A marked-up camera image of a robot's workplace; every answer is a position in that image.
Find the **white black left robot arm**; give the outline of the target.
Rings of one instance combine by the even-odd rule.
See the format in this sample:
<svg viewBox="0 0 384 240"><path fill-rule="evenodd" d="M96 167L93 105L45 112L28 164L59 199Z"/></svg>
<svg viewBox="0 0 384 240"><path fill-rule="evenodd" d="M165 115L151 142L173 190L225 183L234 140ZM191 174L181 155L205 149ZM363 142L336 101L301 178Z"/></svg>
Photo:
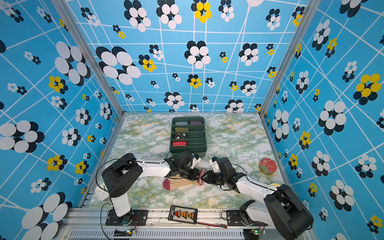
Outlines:
<svg viewBox="0 0 384 240"><path fill-rule="evenodd" d="M138 178L180 176L189 181L196 181L200 175L196 164L200 161L201 157L198 154L188 151L182 152L178 157L164 159L162 162L138 160L132 153L124 155L102 172L114 214L121 218L132 211L128 190Z"/></svg>

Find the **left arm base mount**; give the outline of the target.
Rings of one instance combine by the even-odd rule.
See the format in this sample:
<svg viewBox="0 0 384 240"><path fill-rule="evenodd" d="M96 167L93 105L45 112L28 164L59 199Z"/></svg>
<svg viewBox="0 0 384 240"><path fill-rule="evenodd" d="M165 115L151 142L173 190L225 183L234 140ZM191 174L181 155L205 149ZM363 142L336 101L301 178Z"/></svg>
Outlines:
<svg viewBox="0 0 384 240"><path fill-rule="evenodd" d="M145 226L148 210L130 210L127 214L118 217L115 210L108 211L106 226Z"/></svg>

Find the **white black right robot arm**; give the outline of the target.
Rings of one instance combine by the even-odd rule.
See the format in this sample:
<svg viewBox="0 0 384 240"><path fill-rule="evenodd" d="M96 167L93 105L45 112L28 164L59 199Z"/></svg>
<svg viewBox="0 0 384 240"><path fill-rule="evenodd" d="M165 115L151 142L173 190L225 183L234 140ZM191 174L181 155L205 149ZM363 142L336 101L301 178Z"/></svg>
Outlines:
<svg viewBox="0 0 384 240"><path fill-rule="evenodd" d="M246 172L237 172L227 157L213 157L210 164L213 169L201 176L202 181L251 197L239 208L243 225L272 226L286 240L295 240L312 229L313 216L288 185L274 187L252 181Z"/></svg>

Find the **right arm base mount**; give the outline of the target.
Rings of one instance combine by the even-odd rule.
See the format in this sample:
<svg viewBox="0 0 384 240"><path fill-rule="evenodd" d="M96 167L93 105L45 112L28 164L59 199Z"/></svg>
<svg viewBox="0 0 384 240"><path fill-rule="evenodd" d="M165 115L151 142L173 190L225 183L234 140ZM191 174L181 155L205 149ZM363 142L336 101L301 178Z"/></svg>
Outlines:
<svg viewBox="0 0 384 240"><path fill-rule="evenodd" d="M226 210L224 219L230 227L266 227L268 224L263 222L254 222L252 220L244 221L244 214L240 210Z"/></svg>

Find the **tan maroon striped sock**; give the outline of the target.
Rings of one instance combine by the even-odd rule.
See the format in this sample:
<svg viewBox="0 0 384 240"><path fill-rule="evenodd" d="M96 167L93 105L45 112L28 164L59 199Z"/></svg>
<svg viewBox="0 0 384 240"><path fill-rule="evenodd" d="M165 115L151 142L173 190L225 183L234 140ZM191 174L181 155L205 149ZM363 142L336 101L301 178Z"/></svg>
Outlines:
<svg viewBox="0 0 384 240"><path fill-rule="evenodd" d="M201 177L204 173L205 173L205 169L202 169L199 172L198 179L196 181L191 181L181 177L166 178L163 181L163 188L166 189L167 191L171 191L177 188L187 187L187 186L202 186L203 181L201 180Z"/></svg>

